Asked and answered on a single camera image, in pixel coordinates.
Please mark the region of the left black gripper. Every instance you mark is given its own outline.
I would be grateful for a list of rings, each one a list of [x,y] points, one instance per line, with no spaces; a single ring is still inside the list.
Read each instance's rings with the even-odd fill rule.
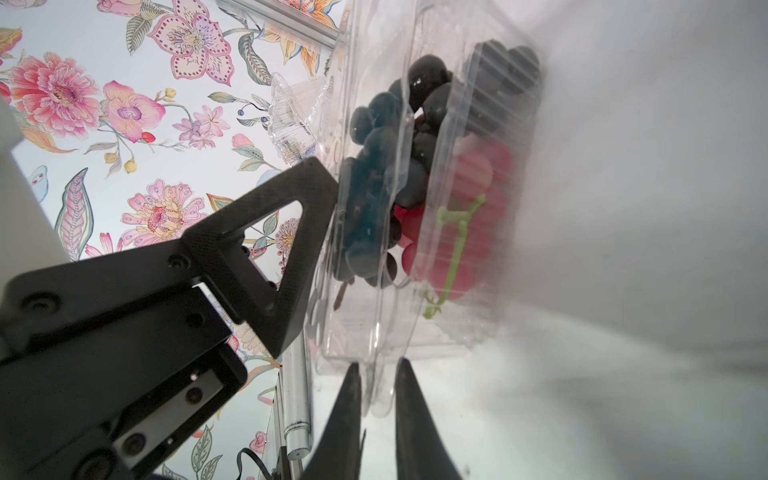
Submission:
[[[20,274],[1,300],[1,475],[139,479],[244,385],[182,241]]]

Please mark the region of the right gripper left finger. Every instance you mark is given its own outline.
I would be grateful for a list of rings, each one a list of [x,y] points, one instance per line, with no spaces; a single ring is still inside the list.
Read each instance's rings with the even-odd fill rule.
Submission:
[[[325,430],[301,479],[357,480],[362,457],[362,381],[352,363],[336,397]]]

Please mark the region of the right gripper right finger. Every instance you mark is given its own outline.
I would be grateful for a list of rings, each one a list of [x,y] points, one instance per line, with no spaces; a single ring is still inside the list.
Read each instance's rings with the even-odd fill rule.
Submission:
[[[401,358],[395,378],[396,466],[400,480],[460,480],[411,362]]]

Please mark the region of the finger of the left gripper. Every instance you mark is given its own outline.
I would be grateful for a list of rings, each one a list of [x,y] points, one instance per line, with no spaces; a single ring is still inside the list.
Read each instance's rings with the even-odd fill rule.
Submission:
[[[188,228],[181,243],[231,321],[277,358],[298,336],[338,197],[315,157]]]

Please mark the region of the red grape bunch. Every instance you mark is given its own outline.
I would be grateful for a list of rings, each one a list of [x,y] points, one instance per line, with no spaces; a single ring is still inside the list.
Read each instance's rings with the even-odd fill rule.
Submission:
[[[498,258],[493,250],[508,210],[514,169],[510,147],[473,137],[451,162],[445,206],[430,214],[424,207],[394,207],[402,228],[404,273],[427,283],[426,319],[436,318],[448,303],[482,290],[480,284]]]

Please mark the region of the clear clamshell container front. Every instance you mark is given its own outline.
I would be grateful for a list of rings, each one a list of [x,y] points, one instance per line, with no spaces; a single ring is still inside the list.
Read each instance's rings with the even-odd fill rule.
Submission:
[[[319,84],[280,99],[277,145],[338,183],[309,338],[320,371],[359,365],[365,412],[400,359],[496,334],[543,83],[497,1],[350,1]]]

